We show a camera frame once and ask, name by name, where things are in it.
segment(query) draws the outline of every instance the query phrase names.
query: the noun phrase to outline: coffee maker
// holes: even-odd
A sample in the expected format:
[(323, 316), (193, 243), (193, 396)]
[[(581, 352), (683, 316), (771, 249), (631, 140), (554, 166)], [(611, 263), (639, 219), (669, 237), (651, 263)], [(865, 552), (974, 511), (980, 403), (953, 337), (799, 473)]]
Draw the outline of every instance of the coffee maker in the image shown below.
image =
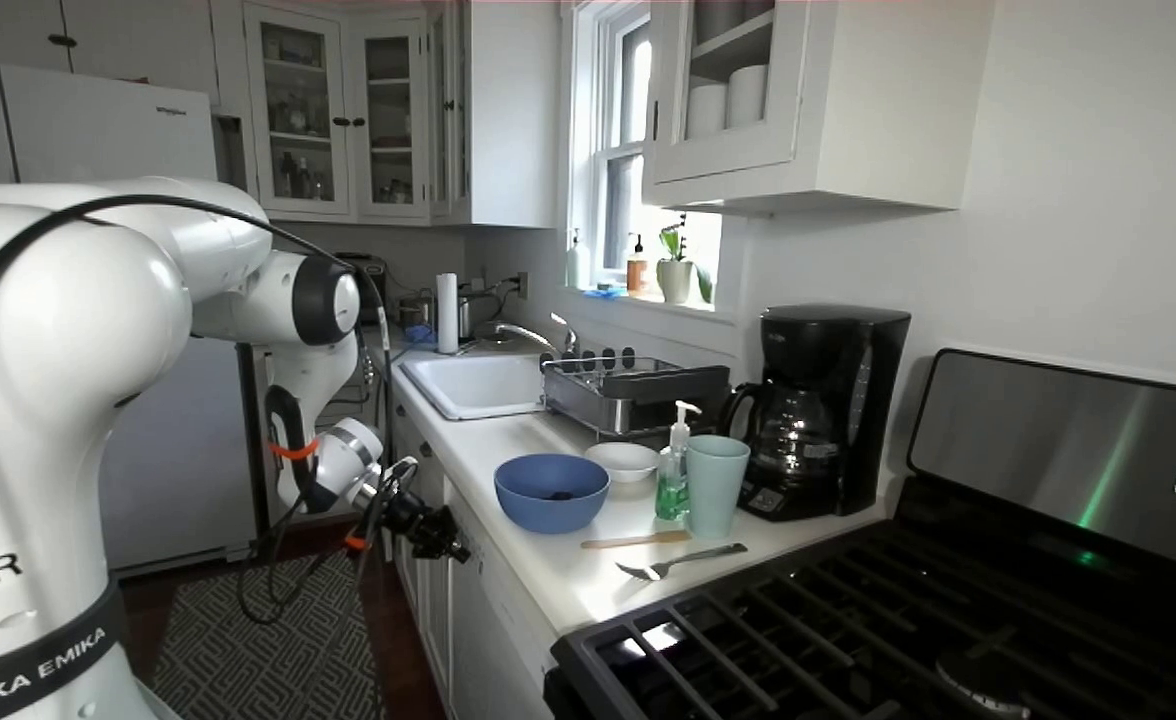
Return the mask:
[(763, 377), (724, 431), (753, 447), (738, 506), (763, 520), (868, 506), (908, 313), (804, 303), (761, 321)]

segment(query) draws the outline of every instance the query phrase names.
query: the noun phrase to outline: window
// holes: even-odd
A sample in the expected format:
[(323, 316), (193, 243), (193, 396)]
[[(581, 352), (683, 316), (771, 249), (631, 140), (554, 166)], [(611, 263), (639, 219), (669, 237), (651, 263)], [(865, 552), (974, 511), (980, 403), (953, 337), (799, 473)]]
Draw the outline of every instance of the window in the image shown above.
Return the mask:
[(642, 140), (651, 89), (651, 22), (642, 2), (594, 0), (573, 22), (573, 231), (581, 237), (575, 288), (624, 288), (626, 258), (647, 258), (647, 277), (631, 301), (658, 303), (657, 258), (664, 258), (658, 231), (678, 225), (689, 258), (706, 281), (683, 301), (713, 307), (718, 215), (683, 215), (639, 200)]

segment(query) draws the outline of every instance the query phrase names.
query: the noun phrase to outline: wall outlet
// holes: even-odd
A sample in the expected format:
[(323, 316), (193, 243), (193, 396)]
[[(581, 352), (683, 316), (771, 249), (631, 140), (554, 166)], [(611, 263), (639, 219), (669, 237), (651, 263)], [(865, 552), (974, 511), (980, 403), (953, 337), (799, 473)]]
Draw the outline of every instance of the wall outlet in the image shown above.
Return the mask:
[(507, 296), (528, 301), (528, 277), (524, 270), (511, 270), (504, 284), (507, 284)]

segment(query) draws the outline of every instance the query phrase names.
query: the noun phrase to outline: faucet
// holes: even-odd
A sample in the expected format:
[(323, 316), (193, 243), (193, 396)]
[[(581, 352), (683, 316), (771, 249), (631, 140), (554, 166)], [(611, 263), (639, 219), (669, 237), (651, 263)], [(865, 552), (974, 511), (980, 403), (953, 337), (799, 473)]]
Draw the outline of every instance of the faucet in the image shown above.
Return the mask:
[(551, 323), (565, 329), (559, 349), (546, 337), (539, 337), (539, 333), (531, 333), (524, 323), (495, 323), (495, 337), (524, 337), (524, 341), (539, 342), (546, 354), (573, 354), (573, 352), (581, 352), (581, 333), (565, 316), (554, 316), (554, 313), (551, 313)]

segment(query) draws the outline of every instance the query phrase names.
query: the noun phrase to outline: stove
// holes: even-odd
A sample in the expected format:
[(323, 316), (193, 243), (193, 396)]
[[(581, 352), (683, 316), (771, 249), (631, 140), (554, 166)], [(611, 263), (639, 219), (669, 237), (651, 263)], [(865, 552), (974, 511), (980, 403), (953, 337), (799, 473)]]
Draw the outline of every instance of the stove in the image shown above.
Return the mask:
[(1176, 389), (938, 352), (897, 516), (565, 634), (554, 717), (1176, 720)]

